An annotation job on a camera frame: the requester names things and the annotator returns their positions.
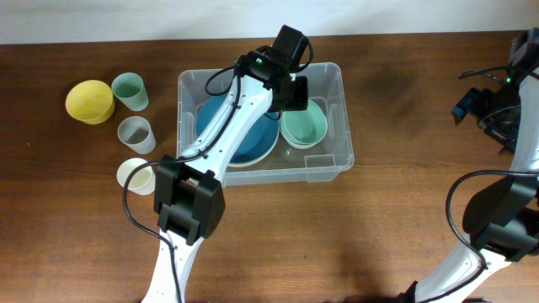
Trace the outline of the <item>mint green small bowl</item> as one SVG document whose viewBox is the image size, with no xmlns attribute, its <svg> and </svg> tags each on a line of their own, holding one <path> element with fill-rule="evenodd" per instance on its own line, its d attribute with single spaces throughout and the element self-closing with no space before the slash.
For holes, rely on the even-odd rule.
<svg viewBox="0 0 539 303">
<path fill-rule="evenodd" d="M 280 130 L 289 142 L 310 148 L 325 137 L 328 121 L 321 107 L 309 99 L 305 110 L 286 111 L 282 115 Z"/>
</svg>

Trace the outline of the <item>dark blue bowl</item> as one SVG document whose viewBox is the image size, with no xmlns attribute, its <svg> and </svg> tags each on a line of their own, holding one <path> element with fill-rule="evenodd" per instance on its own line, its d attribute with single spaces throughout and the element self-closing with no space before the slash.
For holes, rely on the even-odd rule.
<svg viewBox="0 0 539 303">
<path fill-rule="evenodd" d="M 211 97 L 197 114 L 195 128 L 199 136 L 221 107 L 225 96 Z M 278 114 L 263 114 L 251 127 L 232 156 L 230 163 L 249 162 L 264 154 L 279 135 Z"/>
</svg>

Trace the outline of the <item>white small bowl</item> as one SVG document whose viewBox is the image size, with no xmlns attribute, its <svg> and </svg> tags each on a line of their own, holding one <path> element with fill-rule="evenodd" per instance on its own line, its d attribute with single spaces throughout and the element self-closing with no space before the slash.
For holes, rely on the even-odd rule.
<svg viewBox="0 0 539 303">
<path fill-rule="evenodd" d="M 313 143 L 296 143 L 292 140 L 291 134 L 284 128 L 280 128 L 280 133 L 290 146 L 300 150 L 310 149 L 323 140 L 323 138 L 321 137 L 318 140 L 315 140 Z"/>
</svg>

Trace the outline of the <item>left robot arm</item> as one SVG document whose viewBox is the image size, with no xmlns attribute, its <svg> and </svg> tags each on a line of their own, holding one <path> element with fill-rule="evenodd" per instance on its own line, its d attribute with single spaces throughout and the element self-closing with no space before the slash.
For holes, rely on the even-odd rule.
<svg viewBox="0 0 539 303">
<path fill-rule="evenodd" d="M 217 228 L 225 210 L 221 181 L 232 156 L 268 113 L 307 108 L 307 78 L 301 74 L 309 39 L 287 25 L 264 45 L 232 65 L 225 100 L 202 134 L 179 157 L 155 162 L 153 210 L 160 241 L 145 302 L 182 302 L 195 254 Z"/>
</svg>

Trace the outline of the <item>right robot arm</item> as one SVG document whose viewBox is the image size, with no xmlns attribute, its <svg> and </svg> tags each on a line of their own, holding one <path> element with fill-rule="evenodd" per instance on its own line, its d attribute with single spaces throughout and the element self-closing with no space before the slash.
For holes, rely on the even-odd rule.
<svg viewBox="0 0 539 303">
<path fill-rule="evenodd" d="M 483 132 L 513 154 L 508 170 L 493 170 L 498 181 L 470 199 L 462 229 L 454 225 L 451 202 L 464 181 L 488 175 L 480 170 L 457 179 L 446 197 L 445 213 L 458 246 L 428 277 L 413 282 L 401 302 L 468 302 L 489 276 L 538 254 L 538 29 L 516 36 L 497 92 L 470 89 L 452 109 L 455 123 L 470 114 Z"/>
</svg>

